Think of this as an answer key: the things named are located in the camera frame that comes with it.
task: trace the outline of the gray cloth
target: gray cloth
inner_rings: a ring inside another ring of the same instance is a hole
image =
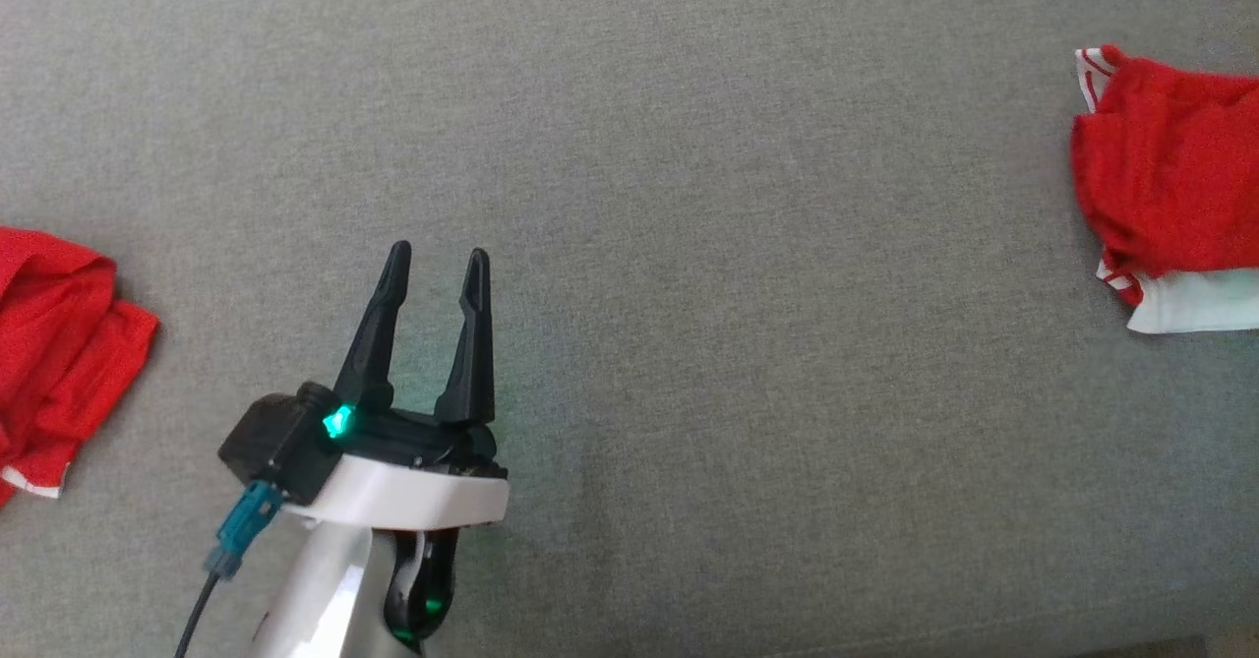
[[[495,264],[502,525],[437,657],[1051,655],[1259,611],[1254,336],[1093,278],[1070,50],[1259,70],[1256,0],[0,0],[0,220],[152,361],[0,512],[0,654],[171,652],[248,401],[415,247],[399,403]],[[271,528],[194,654],[239,655]]]

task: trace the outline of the red fabric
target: red fabric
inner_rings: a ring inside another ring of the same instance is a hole
[[[31,484],[59,487],[149,357],[157,318],[113,298],[113,273],[86,247],[0,228],[0,469]]]
[[[1114,272],[1259,268],[1259,79],[1103,50],[1118,70],[1071,160]]]

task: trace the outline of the green led light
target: green led light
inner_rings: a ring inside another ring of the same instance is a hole
[[[351,415],[354,415],[354,408],[350,408],[349,404],[341,404],[336,413],[324,416],[324,427],[327,428],[329,437],[336,439],[347,433]]]

